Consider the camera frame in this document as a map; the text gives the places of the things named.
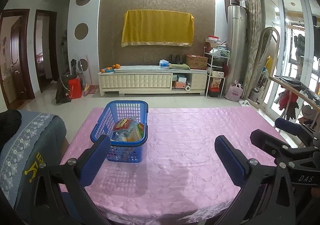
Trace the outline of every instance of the pink bag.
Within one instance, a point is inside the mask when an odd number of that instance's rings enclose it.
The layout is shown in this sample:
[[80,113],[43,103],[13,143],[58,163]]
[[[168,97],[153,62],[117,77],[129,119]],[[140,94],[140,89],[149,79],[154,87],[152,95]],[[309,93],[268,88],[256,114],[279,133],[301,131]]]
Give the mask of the pink bag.
[[239,101],[241,95],[242,95],[243,89],[241,88],[241,84],[235,81],[235,84],[231,84],[225,98],[227,100],[237,102]]

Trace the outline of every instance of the red clothing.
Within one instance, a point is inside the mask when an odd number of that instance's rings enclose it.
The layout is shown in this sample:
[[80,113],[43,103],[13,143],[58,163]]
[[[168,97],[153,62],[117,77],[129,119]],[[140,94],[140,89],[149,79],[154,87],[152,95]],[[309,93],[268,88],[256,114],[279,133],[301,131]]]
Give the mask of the red clothing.
[[[279,100],[280,110],[283,110],[287,107],[287,103],[289,100],[289,93],[290,93],[289,90],[285,90],[284,92],[285,92],[285,95]],[[295,103],[297,102],[297,99],[298,99],[298,95],[292,93],[290,102]]]

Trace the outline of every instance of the doorway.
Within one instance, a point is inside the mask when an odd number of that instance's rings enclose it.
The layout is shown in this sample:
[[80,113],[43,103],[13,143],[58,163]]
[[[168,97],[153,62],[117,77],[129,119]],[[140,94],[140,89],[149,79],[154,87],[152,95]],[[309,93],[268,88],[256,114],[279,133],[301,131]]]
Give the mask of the doorway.
[[[300,80],[313,91],[319,83],[319,48],[315,47],[315,34],[320,25],[320,7],[313,0],[261,0],[264,26],[273,26],[280,33],[280,49],[274,75],[291,76]],[[271,82],[263,107],[273,118],[283,110],[275,103],[283,92],[278,84]],[[297,101],[297,122],[303,101]]]
[[43,92],[52,80],[59,79],[56,51],[57,13],[36,10],[34,26],[34,53],[40,91]]
[[0,85],[8,109],[34,99],[27,59],[28,9],[4,10],[0,19]]

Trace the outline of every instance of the metal screw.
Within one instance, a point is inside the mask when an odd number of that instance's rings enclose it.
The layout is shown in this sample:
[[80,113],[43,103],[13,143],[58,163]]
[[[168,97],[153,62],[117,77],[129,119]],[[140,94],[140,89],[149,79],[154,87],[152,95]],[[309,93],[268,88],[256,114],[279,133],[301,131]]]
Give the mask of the metal screw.
[[75,158],[70,158],[70,159],[67,161],[67,163],[68,163],[69,165],[74,165],[76,162],[77,162],[77,159],[75,159]]
[[249,159],[249,163],[252,164],[252,165],[257,165],[258,164],[258,160],[254,159],[254,158],[251,158],[251,159]]
[[288,166],[290,166],[291,168],[294,168],[296,165],[293,162],[289,162]]
[[45,162],[42,162],[42,163],[39,164],[39,168],[45,168],[46,165],[47,164]]
[[285,169],[287,166],[285,165],[285,163],[283,163],[283,162],[281,162],[280,164],[279,164],[279,166],[282,168],[282,169]]

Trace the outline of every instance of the black vase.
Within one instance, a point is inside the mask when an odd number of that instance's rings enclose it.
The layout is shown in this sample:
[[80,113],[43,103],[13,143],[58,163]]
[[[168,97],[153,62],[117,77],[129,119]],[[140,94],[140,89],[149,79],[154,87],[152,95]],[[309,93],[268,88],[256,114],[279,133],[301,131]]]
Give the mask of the black vase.
[[239,0],[231,0],[231,5],[240,6],[240,1]]

